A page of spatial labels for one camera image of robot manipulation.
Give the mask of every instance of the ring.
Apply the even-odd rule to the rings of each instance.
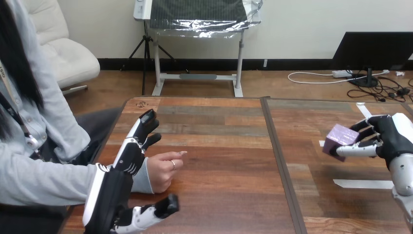
[[[175,171],[175,163],[172,161],[172,160],[170,160],[170,162],[173,164],[173,171]]]

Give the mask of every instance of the white leather chair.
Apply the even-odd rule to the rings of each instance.
[[[23,0],[23,3],[61,89],[99,75],[96,57],[86,47],[69,39],[69,30],[57,0]],[[81,89],[87,89],[87,86],[71,88],[63,94]]]

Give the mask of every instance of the lanyard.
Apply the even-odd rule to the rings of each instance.
[[[6,75],[5,69],[1,61],[0,61],[0,76],[2,80],[4,81],[4,84],[6,85],[6,88],[7,88],[7,91],[9,92],[10,97],[13,99],[13,96],[11,94],[9,79]],[[38,147],[39,147],[38,141],[30,134],[26,125],[24,125],[24,122],[21,116],[15,111],[15,109],[12,107],[12,105],[10,105],[6,97],[1,92],[0,92],[0,104],[10,114],[10,116],[20,125],[20,128],[23,131],[24,136],[26,137],[26,143],[33,150],[35,150],[36,153],[38,153]]]

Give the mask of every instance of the robotic arm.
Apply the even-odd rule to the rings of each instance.
[[[148,135],[159,126],[156,112],[149,110],[134,124],[111,168],[97,163],[97,172],[83,214],[85,234],[136,234],[179,211],[178,197],[151,205],[128,207],[132,177],[141,168],[145,151],[161,139]]]
[[[404,114],[372,116],[351,127],[360,131],[357,143],[341,146],[337,156],[376,157],[386,161],[394,187],[393,199],[403,210],[413,233],[413,123]]]

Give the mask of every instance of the black baseboard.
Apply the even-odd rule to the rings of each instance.
[[[125,70],[142,71],[143,58],[132,58],[127,63],[127,58],[98,58],[101,70],[120,70],[123,64]],[[236,71],[236,59],[160,59],[162,71]],[[264,59],[244,59],[243,71],[268,70],[268,71],[295,71],[295,70],[331,70],[332,59],[268,59],[264,67]],[[151,59],[147,70],[154,71],[155,63]],[[413,70],[413,60],[409,60],[403,69]]]

